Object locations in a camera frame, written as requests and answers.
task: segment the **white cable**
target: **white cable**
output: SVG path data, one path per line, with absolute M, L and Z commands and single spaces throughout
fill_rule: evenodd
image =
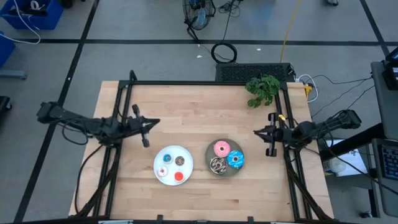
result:
M 314 87 L 314 89 L 315 89 L 316 96 L 315 96 L 314 99 L 309 100 L 309 101 L 307 101 L 307 102 L 308 102 L 308 103 L 314 102 L 314 101 L 317 100 L 317 98 L 318 98 L 318 88 L 317 88 L 315 82 L 313 81 L 313 79 L 312 79 L 312 77 L 311 77 L 310 75 L 303 74 L 303 75 L 301 75 L 301 76 L 298 77 L 298 80 L 300 80 L 302 77 L 309 77 L 309 78 L 311 79 L 311 81 L 312 81 L 313 87 Z
M 16 8 L 16 10 L 17 10 L 18 16 L 19 16 L 19 18 L 21 19 L 21 21 L 22 21 L 22 22 L 25 24 L 25 26 L 26 26 L 28 29 L 30 29 L 39 39 L 37 40 L 37 42 L 32 43 L 32 42 L 26 42 L 26 41 L 23 41 L 23 40 L 16 40 L 16 39 L 7 37 L 7 36 L 5 36 L 5 35 L 3 35 L 3 34 L 0 34 L 0 36 L 4 37 L 4 38 L 6 38 L 6 39 L 12 40 L 12 41 L 14 41 L 14 42 L 17 42 L 17 43 L 32 44 L 32 45 L 39 44 L 40 41 L 41 41 L 40 35 L 39 35 L 38 33 L 36 33 L 32 28 L 30 28 L 30 27 L 26 24 L 26 22 L 22 19 L 21 14 L 19 13 L 19 8 L 18 8 L 17 1 L 14 0 L 14 3 L 15 3 L 15 8 Z

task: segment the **green plant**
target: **green plant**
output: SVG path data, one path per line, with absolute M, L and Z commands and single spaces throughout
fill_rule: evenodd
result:
M 262 75 L 261 78 L 252 78 L 246 83 L 246 89 L 251 94 L 257 95 L 257 98 L 248 101 L 248 106 L 257 108 L 265 100 L 264 105 L 272 103 L 274 96 L 279 91 L 279 81 L 272 75 Z

